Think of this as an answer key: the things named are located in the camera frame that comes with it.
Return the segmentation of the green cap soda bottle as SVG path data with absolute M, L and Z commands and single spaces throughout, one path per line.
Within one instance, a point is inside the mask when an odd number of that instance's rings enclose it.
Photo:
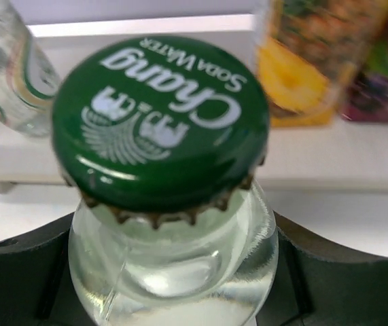
M 50 134 L 60 77 L 9 1 L 0 1 L 0 122 L 29 137 Z
M 269 110 L 227 51 L 174 35 L 107 46 L 65 78 L 52 148 L 80 195 L 69 269 L 97 325 L 246 325 L 277 271 L 254 175 Z

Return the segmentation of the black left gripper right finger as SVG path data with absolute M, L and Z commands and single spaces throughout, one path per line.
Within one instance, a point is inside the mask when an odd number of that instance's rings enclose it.
M 279 262 L 258 325 L 388 325 L 388 257 L 275 219 Z

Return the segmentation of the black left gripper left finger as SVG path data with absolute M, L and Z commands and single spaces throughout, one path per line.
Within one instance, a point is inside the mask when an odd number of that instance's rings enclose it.
M 0 242 L 0 325 L 92 325 L 68 266 L 68 214 Z

